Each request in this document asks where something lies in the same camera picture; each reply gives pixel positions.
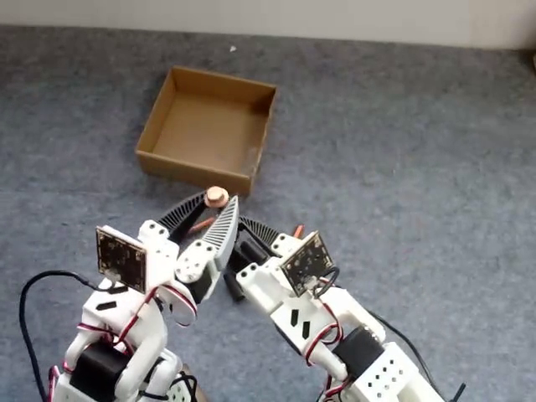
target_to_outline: black cable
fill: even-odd
[[[439,388],[437,387],[437,384],[432,377],[432,374],[430,372],[430,369],[428,368],[428,365],[426,364],[425,360],[422,358],[422,356],[419,353],[419,350],[417,347],[410,341],[408,337],[406,337],[400,330],[398,330],[396,327],[391,325],[387,320],[376,314],[375,312],[371,312],[368,310],[368,313],[376,318],[378,321],[380,321],[382,324],[384,324],[388,329],[390,329],[392,332],[394,332],[400,339],[402,339],[411,349],[411,352],[415,355],[417,360],[419,361],[420,366],[422,367],[423,372],[425,373],[426,378],[428,378],[428,382],[430,383],[431,387],[434,389],[434,391],[439,394],[441,398],[446,400],[446,398],[441,394],[439,391]]]
[[[190,400],[191,402],[197,402],[198,398],[196,396],[198,391],[198,379],[196,379],[191,374],[186,374],[183,371],[180,372],[181,376],[178,379],[175,379],[171,386],[173,387],[175,384],[180,383],[181,381],[184,381],[186,384],[186,388],[188,389],[188,392],[190,393]]]
[[[140,396],[145,396],[146,398],[154,399],[154,400],[168,400],[169,399],[167,395],[150,394],[150,393],[145,392],[145,391],[140,392],[139,395]]]
[[[32,363],[32,370],[33,370],[33,377],[35,378],[35,383],[37,384],[37,388],[39,391],[39,395],[43,402],[46,402],[47,400],[47,393],[44,389],[43,380],[41,379],[41,373],[39,372],[39,362],[37,361],[37,357],[35,355],[34,346],[32,345],[32,340],[30,339],[30,336],[28,334],[28,327],[26,325],[26,296],[28,295],[28,291],[32,285],[48,276],[68,276],[71,278],[76,279],[78,282],[80,282],[84,286],[88,286],[94,291],[109,291],[114,284],[108,289],[100,289],[97,285],[93,284],[90,280],[84,278],[83,276],[71,272],[71,271],[62,271],[62,270],[54,270],[54,271],[45,271],[37,274],[33,278],[31,278],[26,284],[24,285],[21,293],[20,298],[18,301],[18,324],[20,326],[20,331],[23,334],[24,343],[26,344],[26,349],[28,350],[28,355],[30,357],[30,362]]]
[[[198,380],[193,375],[186,374],[183,371],[181,371],[180,374],[181,376],[177,379],[174,379],[171,385],[169,385],[169,388],[173,387],[175,384],[180,383],[181,381],[184,381],[184,383],[186,384],[186,388],[188,389],[188,393],[190,394],[190,401],[197,402],[195,393],[197,392]],[[169,397],[167,395],[150,394],[146,391],[141,391],[139,395],[154,400],[169,400]]]
[[[335,281],[337,280],[338,274],[340,274],[340,272],[341,270],[339,270],[338,267],[335,265],[329,268],[326,272],[324,272],[322,276],[331,276],[329,278],[329,281],[320,288],[320,291],[317,291],[317,288],[313,289],[312,295],[317,299],[318,297],[326,293],[330,287],[335,285]]]

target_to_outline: cable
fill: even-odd
[[[114,339],[118,338],[117,334],[115,334],[110,329],[101,328],[101,327],[94,327],[93,325],[85,324],[83,322],[78,324],[76,326],[76,328],[77,329],[83,329],[83,330],[86,330],[86,331],[102,332],[103,334],[108,335],[107,341],[109,343],[112,343],[112,344],[114,343]],[[134,354],[134,348],[132,347],[132,345],[129,342],[127,342],[125,339],[122,342],[125,345],[125,348],[126,348],[126,351],[128,352],[128,354],[130,354],[132,356]]]
[[[337,328],[336,323],[332,323],[329,325],[326,325],[323,330],[321,330],[312,340],[311,344],[307,348],[305,354],[303,355],[305,357],[305,361],[307,362],[307,366],[312,366],[312,363],[309,361],[309,358],[311,357],[312,351],[317,346],[317,344],[334,328]]]
[[[18,325],[20,326],[20,331],[23,334],[24,344],[26,345],[26,349],[28,350],[28,355],[30,357],[30,362],[32,363],[33,377],[35,378],[35,383],[37,384],[39,396],[41,397],[41,400],[43,402],[46,402],[47,400],[47,393],[43,385],[43,380],[41,379],[41,373],[39,372],[39,362],[37,360],[37,356],[35,355],[32,339],[30,338],[28,333],[28,326],[26,325],[26,297],[28,295],[30,287],[32,287],[35,282],[40,281],[41,279],[46,278],[48,276],[68,276],[76,279],[82,285],[88,286],[94,291],[109,291],[115,285],[112,284],[112,286],[108,289],[101,289],[97,285],[93,284],[89,279],[86,279],[75,272],[62,270],[41,272],[36,276],[30,278],[30,280],[24,285],[20,293],[20,298],[18,300]]]
[[[155,287],[146,294],[145,298],[143,299],[142,304],[140,304],[140,306],[137,308],[136,313],[134,313],[132,318],[129,320],[129,322],[125,325],[125,327],[121,330],[121,332],[117,336],[117,340],[114,342],[114,346],[125,340],[126,335],[132,329],[132,327],[134,327],[134,324],[137,322],[139,318],[138,314],[140,310],[143,308],[143,306],[146,305],[146,303],[148,303],[152,299],[152,297],[154,296],[156,292],[157,292],[157,288]]]
[[[333,285],[335,285],[335,281],[337,280],[338,278],[338,274],[340,274],[341,270],[339,270],[339,268],[337,266],[332,266],[331,268],[329,268],[322,276],[329,276],[331,275],[331,277],[329,278],[329,281],[326,281],[324,278],[321,278],[321,282],[324,283],[324,286],[322,286],[320,288],[320,291],[317,290],[317,288],[313,289],[312,290],[312,295],[317,299],[318,297],[320,297],[321,295],[323,295],[324,293],[326,293],[330,287],[332,287]]]
[[[197,320],[197,318],[198,318],[198,308],[195,306],[194,303],[192,303],[183,293],[181,293],[177,289],[171,287],[170,285],[164,285],[163,287],[165,287],[168,291],[170,291],[175,296],[177,296],[179,299],[181,299],[181,301],[186,305],[186,307],[188,307],[188,309],[192,312],[192,316],[193,316],[192,322]],[[182,322],[177,322],[177,324],[180,327],[189,327],[192,324],[192,322],[190,322],[188,324],[184,324]]]
[[[329,314],[333,317],[333,319],[335,320],[335,323],[337,324],[337,336],[332,341],[324,342],[326,345],[333,345],[334,343],[339,342],[341,339],[344,338],[343,327],[341,326],[341,323],[339,322],[332,308],[328,304],[324,303],[323,301],[320,301],[320,302],[324,306],[324,308],[327,310],[327,312],[329,312]]]
[[[408,337],[406,337],[399,329],[394,327],[392,324],[390,324],[387,320],[376,314],[375,312],[371,312],[368,310],[368,314],[370,314],[372,317],[376,318],[378,321],[380,321],[382,324],[384,324],[388,329],[390,329],[393,333],[395,333],[400,339],[402,339],[411,349],[411,352],[415,355],[417,360],[419,361],[420,366],[422,367],[423,372],[425,373],[426,378],[428,378],[428,382],[430,383],[431,387],[434,389],[434,391],[439,394],[441,398],[444,400],[447,400],[442,393],[439,391],[439,388],[437,387],[437,384],[432,377],[432,374],[430,372],[430,369],[428,368],[428,365],[426,364],[425,360],[422,358],[422,356],[419,353],[419,350],[417,347],[410,341]]]

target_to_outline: gripper jaw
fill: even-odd
[[[227,265],[235,245],[239,223],[238,204],[238,197],[234,196],[202,238],[216,249],[214,263],[218,271]]]
[[[180,243],[195,221],[207,208],[204,203],[205,192],[188,197],[168,210],[157,222],[169,231],[169,239]]]
[[[267,224],[263,224],[258,220],[247,218],[245,216],[240,217],[240,222],[245,224],[260,240],[262,240],[268,246],[276,241],[277,236],[280,234],[280,232],[271,228]]]

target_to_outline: orange object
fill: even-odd
[[[193,235],[194,233],[198,233],[200,232],[201,230],[203,229],[206,229],[208,228],[214,221],[216,220],[216,218],[214,216],[210,217],[210,218],[207,218],[201,222],[199,222],[198,224],[195,224],[194,226],[192,226],[192,228],[188,231],[188,234],[189,235]]]
[[[204,203],[209,208],[223,208],[229,202],[229,193],[225,188],[213,186],[204,195]]]
[[[295,229],[294,229],[294,234],[293,236],[296,237],[297,239],[301,239],[302,238],[302,235],[303,235],[303,230],[305,229],[305,225],[304,224],[299,224]]]

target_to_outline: red wire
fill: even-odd
[[[77,327],[79,329],[85,329],[87,331],[103,332],[103,333],[105,333],[105,334],[107,334],[107,335],[109,335],[111,337],[110,343],[113,343],[114,338],[118,338],[115,333],[113,333],[111,330],[106,329],[106,328],[94,327],[92,325],[89,325],[89,324],[86,324],[86,323],[83,323],[83,322],[78,324]],[[134,354],[134,348],[132,347],[132,345],[129,342],[127,342],[126,340],[123,340],[122,342],[125,344],[125,347],[126,347],[126,350],[128,351],[128,353],[130,355],[133,355]]]
[[[327,391],[329,389],[329,387],[332,386],[332,376],[330,374],[327,375],[327,379],[326,379],[326,386],[324,387],[324,389]]]
[[[123,340],[126,338],[126,335],[128,334],[128,332],[132,329],[132,327],[134,327],[134,324],[137,322],[137,320],[139,318],[138,314],[139,314],[140,310],[143,308],[143,306],[145,306],[154,297],[154,294],[156,292],[157,292],[157,288],[155,287],[154,289],[152,289],[151,291],[149,291],[147,293],[147,295],[145,296],[145,299],[143,299],[143,303],[138,307],[138,309],[136,310],[136,313],[134,314],[134,316],[132,316],[132,318],[129,320],[129,322],[121,330],[119,336],[117,337],[117,340],[114,343],[115,345],[117,345],[118,343],[123,342]]]
[[[333,317],[333,319],[335,320],[335,323],[337,324],[337,336],[332,341],[325,342],[326,345],[332,345],[336,342],[339,342],[341,339],[344,338],[343,327],[341,326],[341,323],[338,321],[338,318],[333,312],[332,308],[328,306],[326,303],[324,303],[322,300],[320,302],[324,306],[324,308],[327,310],[327,312],[329,312],[329,314]]]
[[[178,298],[181,299],[183,303],[190,308],[190,310],[192,310],[194,316],[196,318],[198,317],[198,308],[183,293],[171,287],[170,285],[164,285],[164,287],[168,289],[171,293],[174,293],[176,296],[178,296]]]
[[[64,370],[67,374],[72,374],[72,373],[73,373],[73,369],[72,369],[71,367],[69,367],[65,361],[64,361],[62,367],[63,367],[63,370]]]
[[[317,346],[317,344],[320,342],[321,339],[323,339],[332,329],[336,328],[337,324],[332,323],[323,328],[312,340],[311,344],[307,348],[305,352],[305,361],[307,362],[307,366],[312,366],[312,363],[309,361],[309,358],[311,357],[311,353],[313,349]]]
[[[338,385],[337,387],[333,387],[331,389],[328,389],[326,391],[326,398],[331,398],[332,396],[338,394],[339,392],[341,392],[344,387],[346,387],[348,385],[348,380],[345,379],[340,385]]]
[[[52,402],[54,398],[54,390],[56,389],[56,382],[58,381],[59,370],[56,366],[52,366],[49,369],[49,397],[48,402]]]

